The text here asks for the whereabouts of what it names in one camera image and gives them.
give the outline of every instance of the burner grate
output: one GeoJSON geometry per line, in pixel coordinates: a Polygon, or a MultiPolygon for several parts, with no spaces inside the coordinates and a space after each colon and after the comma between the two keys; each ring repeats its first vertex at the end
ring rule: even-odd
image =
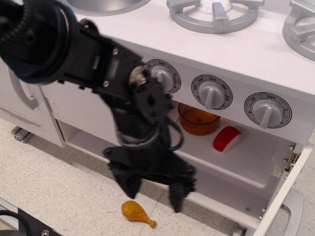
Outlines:
{"type": "Polygon", "coordinates": [[[315,46],[308,42],[315,35],[315,24],[296,25],[302,19],[315,17],[315,6],[304,0],[293,0],[290,6],[292,10],[282,30],[284,40],[297,53],[315,61],[315,46]]]}
{"type": "Polygon", "coordinates": [[[264,5],[264,0],[229,0],[248,6],[247,12],[233,20],[229,20],[220,2],[212,3],[213,21],[202,21],[185,14],[184,7],[197,6],[201,0],[167,0],[171,18],[180,26],[200,33],[230,33],[242,30],[251,25],[257,18],[258,9],[264,5]]]}

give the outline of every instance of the stove knob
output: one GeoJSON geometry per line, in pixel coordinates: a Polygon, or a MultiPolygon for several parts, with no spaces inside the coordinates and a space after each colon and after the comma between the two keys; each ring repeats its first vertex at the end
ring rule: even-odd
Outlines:
{"type": "Polygon", "coordinates": [[[253,114],[260,123],[260,127],[265,129],[278,126],[284,118],[284,111],[277,103],[262,99],[253,105],[253,114]]]}
{"type": "Polygon", "coordinates": [[[222,106],[226,96],[224,90],[215,83],[202,84],[199,95],[208,110],[222,106]]]}
{"type": "Polygon", "coordinates": [[[173,74],[164,66],[155,66],[151,70],[151,76],[156,77],[163,85],[164,91],[171,90],[175,85],[175,78],[173,74]]]}

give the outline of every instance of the red and white toy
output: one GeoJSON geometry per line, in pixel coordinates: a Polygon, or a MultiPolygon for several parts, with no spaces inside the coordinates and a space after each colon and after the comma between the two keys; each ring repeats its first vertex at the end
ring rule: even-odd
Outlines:
{"type": "Polygon", "coordinates": [[[219,152],[227,152],[241,137],[241,132],[232,126],[227,126],[216,136],[213,147],[219,152]]]}

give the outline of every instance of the gray handle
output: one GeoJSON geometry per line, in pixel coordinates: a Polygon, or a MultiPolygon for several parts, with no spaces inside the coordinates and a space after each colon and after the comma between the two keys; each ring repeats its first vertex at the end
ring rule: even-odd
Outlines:
{"type": "Polygon", "coordinates": [[[303,206],[304,196],[291,189],[282,206],[282,209],[289,214],[289,221],[283,236],[297,235],[302,220],[303,206]]]}
{"type": "Polygon", "coordinates": [[[38,107],[38,103],[34,97],[27,97],[26,96],[26,94],[22,88],[21,81],[14,74],[14,72],[12,70],[9,70],[9,74],[10,74],[10,79],[11,79],[13,89],[14,89],[16,95],[18,96],[18,98],[21,100],[21,102],[23,102],[23,104],[25,106],[27,106],[28,108],[30,108],[32,110],[34,110],[36,107],[38,107]]]}

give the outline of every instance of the orange plastic cup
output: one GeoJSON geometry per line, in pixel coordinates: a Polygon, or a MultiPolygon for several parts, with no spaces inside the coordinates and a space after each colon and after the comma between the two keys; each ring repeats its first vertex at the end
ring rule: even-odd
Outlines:
{"type": "Polygon", "coordinates": [[[182,128],[197,136],[211,134],[220,122],[219,116],[182,103],[178,105],[178,113],[182,128]]]}

